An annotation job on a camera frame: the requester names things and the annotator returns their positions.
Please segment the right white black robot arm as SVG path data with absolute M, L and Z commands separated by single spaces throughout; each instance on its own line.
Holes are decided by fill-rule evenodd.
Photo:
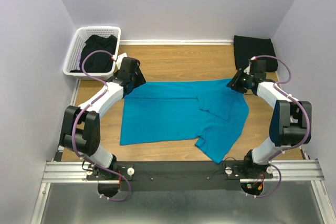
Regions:
M 251 91 L 273 109 L 267 139 L 250 150 L 237 167 L 246 178 L 271 172 L 270 162 L 287 150 L 308 144 L 311 139 L 312 105 L 301 101 L 281 88 L 281 82 L 267 79 L 266 56 L 249 59 L 245 69 L 239 69 L 227 87 L 245 94 Z

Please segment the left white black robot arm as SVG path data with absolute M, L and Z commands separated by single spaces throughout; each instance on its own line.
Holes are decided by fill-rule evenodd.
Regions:
M 103 87 L 92 98 L 65 109 L 59 140 L 62 147 L 94 165 L 104 179 L 117 177 L 118 166 L 116 156 L 100 144 L 100 120 L 116 102 L 146 83 L 139 60 L 122 57 L 117 68 L 108 80 L 99 80 Z

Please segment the blue t-shirt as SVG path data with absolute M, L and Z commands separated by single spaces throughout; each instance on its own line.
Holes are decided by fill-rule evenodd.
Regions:
M 196 139 L 219 164 L 242 134 L 249 107 L 228 79 L 148 82 L 124 98 L 121 145 Z

